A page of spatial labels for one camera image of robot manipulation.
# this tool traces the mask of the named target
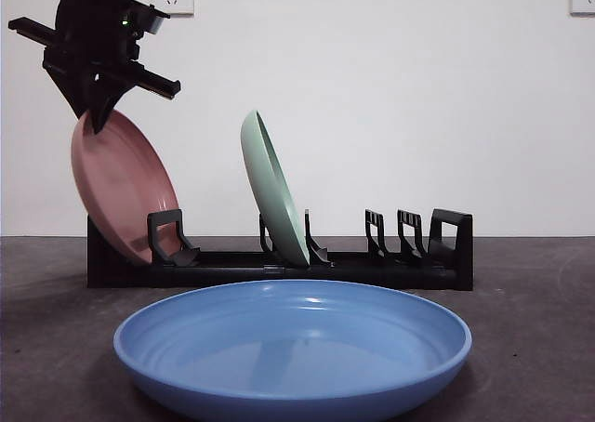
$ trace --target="black dish rack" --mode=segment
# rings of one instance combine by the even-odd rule
[[[454,244],[443,239],[443,224],[456,226]],[[157,232],[176,226],[180,242],[177,253],[168,255],[159,245]],[[414,228],[414,243],[404,236],[403,226]],[[430,237],[424,247],[421,216],[397,211],[401,250],[386,246],[384,217],[365,210],[365,252],[329,252],[311,236],[310,213],[305,213],[306,244],[311,264],[294,266],[283,259],[274,244],[269,246],[266,225],[259,219],[261,251],[201,251],[184,235],[179,209],[147,216],[152,263],[136,266],[120,255],[87,220],[88,287],[205,287],[216,284],[273,279],[319,279],[380,285],[393,289],[473,289],[473,217],[435,209]]]

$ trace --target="plastic plate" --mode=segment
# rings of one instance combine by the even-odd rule
[[[138,311],[114,336],[137,386],[204,422],[381,421],[445,387],[467,325],[426,299],[363,284],[226,284]]]
[[[147,215],[178,208],[169,176],[151,143],[118,111],[96,135],[85,112],[71,148],[76,187],[87,213],[110,245],[135,264],[152,261]],[[158,232],[160,245],[177,252],[175,224]]]
[[[301,220],[258,111],[247,115],[240,137],[245,170],[272,241],[285,259],[308,266],[310,254]]]

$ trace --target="gray floor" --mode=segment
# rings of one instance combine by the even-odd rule
[[[184,289],[87,289],[85,243],[2,239],[2,420],[187,420],[137,391],[112,351],[126,316]],[[469,360],[439,396],[393,420],[595,421],[595,238],[480,238],[475,251],[473,292],[416,291],[468,323]]]

